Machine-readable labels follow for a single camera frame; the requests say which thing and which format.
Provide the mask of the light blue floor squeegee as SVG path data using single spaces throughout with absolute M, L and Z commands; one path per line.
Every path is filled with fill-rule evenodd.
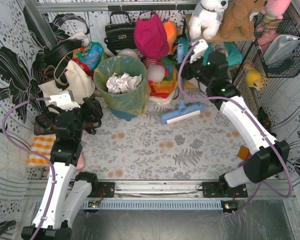
M 186 92 L 184 89 L 184 82 L 182 81 L 181 74 L 182 74 L 183 68 L 186 64 L 188 57 L 190 56 L 191 52 L 194 51 L 194 49 L 196 48 L 196 46 L 198 44 L 199 44 L 198 42 L 193 44 L 193 46 L 190 48 L 190 50 L 187 52 L 187 54 L 183 58 L 183 60 L 180 64 L 179 70 L 178 70 L 178 75 L 177 75 L 178 88 L 179 88 L 179 92 L 182 94 L 182 96 L 185 96 Z M 201 114 L 203 111 L 204 111 L 204 106 L 201 102 L 195 102 L 193 104 L 186 105 L 185 100 L 181 99 L 176 110 L 170 111 L 170 112 L 167 112 L 167 113 L 164 113 L 161 115 L 161 117 L 160 117 L 161 124 L 163 126 L 170 125 L 170 124 L 188 119 L 190 117 L 197 116 L 197 115 Z

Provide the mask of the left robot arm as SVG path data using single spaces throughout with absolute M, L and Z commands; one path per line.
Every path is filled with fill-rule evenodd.
M 84 200 L 96 193 L 98 177 L 95 173 L 80 172 L 68 193 L 82 153 L 84 131 L 95 134 L 100 127 L 103 111 L 98 100 L 85 97 L 83 104 L 71 110 L 54 107 L 48 118 L 54 123 L 56 140 L 50 152 L 52 163 L 41 205 L 30 226 L 21 232 L 24 240 L 69 240 L 72 225 Z

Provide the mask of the teal plastic trash bin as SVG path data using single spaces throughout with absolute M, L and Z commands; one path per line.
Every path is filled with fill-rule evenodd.
M 110 77 L 140 77 L 134 90 L 127 93 L 111 93 L 106 86 Z M 118 118 L 130 121 L 145 114 L 150 97 L 148 72 L 145 65 L 135 57 L 114 56 L 102 61 L 94 70 L 94 83 L 110 111 Z

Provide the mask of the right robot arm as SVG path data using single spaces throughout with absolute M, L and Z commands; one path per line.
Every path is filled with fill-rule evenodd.
M 228 67 L 226 57 L 221 52 L 212 52 L 207 64 L 202 63 L 203 54 L 195 60 L 194 48 L 190 48 L 181 62 L 178 71 L 178 84 L 182 95 L 193 101 L 210 101 L 235 126 L 243 137 L 251 157 L 237 169 L 229 171 L 219 178 L 221 190 L 233 189 L 243 184 L 263 183 L 277 195 L 288 198 L 293 191 L 292 179 L 286 162 L 290 151 L 289 144 L 278 141 L 271 135 L 251 113 L 237 88 L 225 76 L 224 69 Z M 196 78 L 206 86 L 206 97 L 188 95 L 184 89 L 181 77 Z M 285 172 L 288 180 L 288 192 L 279 192 L 266 179 L 278 173 Z

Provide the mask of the yellow translucent trash bag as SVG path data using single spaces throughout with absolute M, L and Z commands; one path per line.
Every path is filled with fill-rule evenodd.
M 150 97 L 145 65 L 132 56 L 115 56 L 94 70 L 94 83 L 105 103 L 130 115 L 145 114 Z

